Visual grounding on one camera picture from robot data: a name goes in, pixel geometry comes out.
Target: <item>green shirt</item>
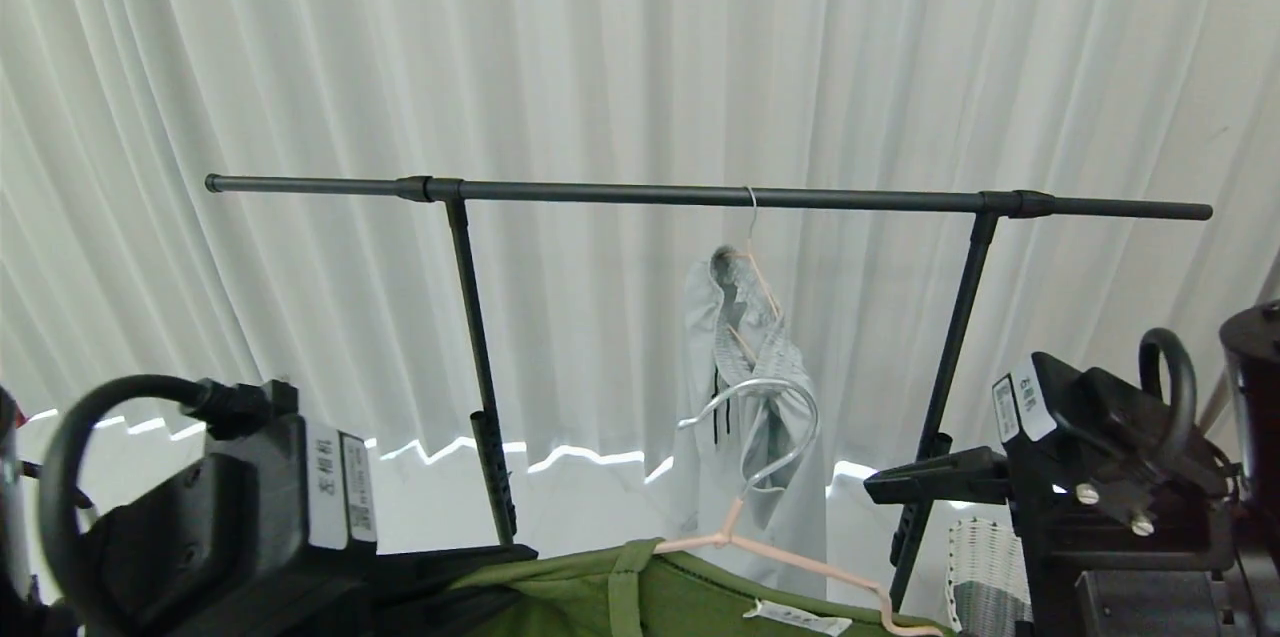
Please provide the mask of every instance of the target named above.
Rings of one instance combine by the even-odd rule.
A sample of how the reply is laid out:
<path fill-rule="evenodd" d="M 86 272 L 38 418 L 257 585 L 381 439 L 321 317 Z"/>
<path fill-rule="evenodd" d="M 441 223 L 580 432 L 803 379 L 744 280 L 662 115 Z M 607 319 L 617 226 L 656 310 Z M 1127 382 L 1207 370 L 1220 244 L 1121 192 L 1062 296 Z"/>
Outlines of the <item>green shirt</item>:
<path fill-rule="evenodd" d="M 824 632 L 764 617 L 758 600 L 819 617 L 849 618 L 840 637 L 879 637 L 879 613 L 771 590 L 686 553 L 654 555 L 662 540 L 612 550 L 481 568 L 452 588 L 507 586 L 524 595 L 468 637 L 818 637 Z M 901 625 L 934 624 L 896 618 Z M 950 629 L 943 632 L 951 634 Z"/>

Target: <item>silver hanger hook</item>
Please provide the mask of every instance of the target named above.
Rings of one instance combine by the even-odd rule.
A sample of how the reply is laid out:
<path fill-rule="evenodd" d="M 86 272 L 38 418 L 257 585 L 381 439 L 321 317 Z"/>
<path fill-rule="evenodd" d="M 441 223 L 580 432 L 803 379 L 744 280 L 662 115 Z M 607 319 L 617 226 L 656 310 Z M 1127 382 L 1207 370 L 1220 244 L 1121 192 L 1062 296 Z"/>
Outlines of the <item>silver hanger hook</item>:
<path fill-rule="evenodd" d="M 707 403 L 707 405 L 703 407 L 703 412 L 698 413 L 698 417 L 681 420 L 680 422 L 676 423 L 676 429 L 692 427 L 695 423 L 699 423 L 701 422 L 701 420 L 707 418 L 709 413 L 716 412 L 716 408 L 718 408 L 718 405 L 724 404 L 727 400 L 731 399 L 731 397 L 736 397 L 741 394 L 741 391 L 754 390 L 754 388 L 782 388 L 783 390 L 795 391 L 795 394 L 800 395 L 800 399 L 804 400 L 805 409 L 809 409 L 809 423 L 806 423 L 805 426 L 804 435 L 800 437 L 799 441 L 796 441 L 796 446 L 791 446 L 791 450 L 787 454 L 782 455 L 776 460 L 772 460 L 769 464 L 764 466 L 763 469 L 759 469 L 759 472 L 755 472 L 753 476 L 746 478 L 746 485 L 742 487 L 742 496 L 746 496 L 746 492 L 750 490 L 750 487 L 755 487 L 756 485 L 759 485 L 759 482 L 763 482 L 764 478 L 777 472 L 777 469 L 782 469 L 787 464 L 791 464 L 792 460 L 799 459 L 800 455 L 803 455 L 805 450 L 808 450 L 809 446 L 813 445 L 814 440 L 818 439 L 818 426 L 819 422 L 822 422 L 822 418 L 818 416 L 818 403 L 817 400 L 813 399 L 813 395 L 809 394 L 809 390 L 805 390 L 805 388 L 800 386 L 799 382 L 791 381 L 791 379 L 783 379 L 783 377 L 744 379 L 744 381 L 737 382 L 737 385 L 727 388 L 727 390 L 723 390 L 721 394 L 713 397 L 712 400 L 709 400 L 709 403 Z"/>
<path fill-rule="evenodd" d="M 746 228 L 746 240 L 751 240 L 753 233 L 755 233 L 755 219 L 760 216 L 760 205 L 755 201 L 755 191 L 750 185 L 746 187 L 746 194 L 751 196 L 751 225 Z"/>

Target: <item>black metal clothing rack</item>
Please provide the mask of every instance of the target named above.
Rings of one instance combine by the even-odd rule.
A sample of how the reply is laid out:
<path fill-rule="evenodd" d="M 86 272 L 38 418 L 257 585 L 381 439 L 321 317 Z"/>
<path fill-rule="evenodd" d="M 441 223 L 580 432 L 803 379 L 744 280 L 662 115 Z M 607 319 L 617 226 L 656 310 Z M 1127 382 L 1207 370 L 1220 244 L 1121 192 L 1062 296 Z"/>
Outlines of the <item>black metal clothing rack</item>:
<path fill-rule="evenodd" d="M 506 455 L 502 450 L 502 429 L 494 397 L 493 368 L 485 343 L 484 317 L 480 313 L 480 290 L 476 287 L 471 237 L 467 230 L 467 201 L 567 201 L 567 203 L 667 203 L 705 205 L 705 207 L 751 207 L 753 196 L 745 187 L 700 185 L 589 185 L 568 182 L 466 182 L 448 177 L 402 177 L 399 180 L 316 180 L 296 177 L 219 177 L 205 178 L 211 192 L 294 192 L 294 194 L 375 194 L 396 196 L 422 203 L 444 203 L 453 233 L 453 251 L 458 263 L 458 280 L 466 306 L 471 353 L 480 385 L 481 409 L 471 413 L 480 467 L 493 510 L 498 541 L 509 545 L 516 533 L 516 508 L 511 499 Z M 1079 200 L 1057 198 L 1037 191 L 982 192 L 895 192 L 895 191 L 801 191 L 753 189 L 754 203 L 763 208 L 840 208 L 890 210 L 890 212 L 973 214 L 969 253 L 960 288 L 951 310 L 946 342 L 938 359 L 933 391 L 920 427 L 915 459 L 943 455 L 951 450 L 951 437 L 941 432 L 942 413 L 955 377 L 956 363 L 964 344 L 969 315 L 973 312 L 982 280 L 983 262 L 1001 217 L 1047 217 L 1051 214 L 1087 214 L 1098 217 L 1194 219 L 1212 217 L 1206 203 L 1169 203 L 1143 200 Z M 933 501 L 905 505 L 897 532 L 893 535 L 890 560 L 895 567 L 890 596 L 893 609 L 901 608 L 906 586 L 915 567 L 924 528 Z"/>

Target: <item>silver screw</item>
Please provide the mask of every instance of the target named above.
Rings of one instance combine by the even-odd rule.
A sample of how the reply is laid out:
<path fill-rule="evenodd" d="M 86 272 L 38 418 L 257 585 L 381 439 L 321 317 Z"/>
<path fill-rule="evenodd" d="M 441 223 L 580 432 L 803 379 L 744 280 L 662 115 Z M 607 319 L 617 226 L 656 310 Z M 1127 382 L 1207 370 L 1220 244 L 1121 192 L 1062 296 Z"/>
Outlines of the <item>silver screw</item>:
<path fill-rule="evenodd" d="M 1138 513 L 1133 515 L 1133 522 L 1129 523 L 1129 528 L 1133 533 L 1139 537 L 1151 537 L 1156 533 L 1156 526 L 1151 523 L 1151 518 Z"/>
<path fill-rule="evenodd" d="M 1093 485 L 1088 482 L 1079 482 L 1075 486 L 1075 499 L 1080 501 L 1082 505 L 1096 505 L 1098 504 L 1098 491 L 1093 489 Z"/>

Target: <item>white sticker label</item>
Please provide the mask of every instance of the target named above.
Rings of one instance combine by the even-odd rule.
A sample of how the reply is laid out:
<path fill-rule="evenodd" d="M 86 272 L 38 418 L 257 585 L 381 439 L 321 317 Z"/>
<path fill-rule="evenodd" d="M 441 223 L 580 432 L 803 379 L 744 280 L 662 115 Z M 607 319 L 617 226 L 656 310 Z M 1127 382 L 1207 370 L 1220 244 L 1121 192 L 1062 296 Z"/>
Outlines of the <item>white sticker label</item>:
<path fill-rule="evenodd" d="M 374 524 L 374 486 L 369 477 L 369 450 L 351 435 L 342 436 L 342 464 L 347 473 L 347 522 L 352 540 L 378 541 Z"/>
<path fill-rule="evenodd" d="M 328 550 L 347 549 L 347 500 L 342 476 L 342 445 L 337 429 L 306 423 L 307 541 Z"/>
<path fill-rule="evenodd" d="M 777 602 L 768 602 L 764 600 L 755 600 L 755 609 L 742 617 L 763 617 L 764 619 L 772 619 L 773 622 L 781 622 L 782 624 L 790 624 L 791 627 L 818 632 L 819 634 L 829 634 L 831 637 L 837 637 L 841 632 L 849 629 L 849 625 L 854 623 L 854 620 L 846 617 L 818 617 L 796 608 L 780 605 Z"/>
<path fill-rule="evenodd" d="M 1000 441 L 1006 443 L 1018 436 L 1018 405 L 1014 405 L 1014 381 L 1005 376 L 991 388 L 991 400 L 996 403 L 996 429 L 1000 429 Z"/>
<path fill-rule="evenodd" d="M 1044 393 L 1039 388 L 1032 356 L 1021 359 L 1009 376 L 1014 379 L 1014 403 L 1018 405 L 1018 414 L 1023 420 L 1027 436 L 1032 440 L 1043 440 L 1057 427 L 1057 420 L 1053 420 L 1048 407 L 1044 405 Z"/>

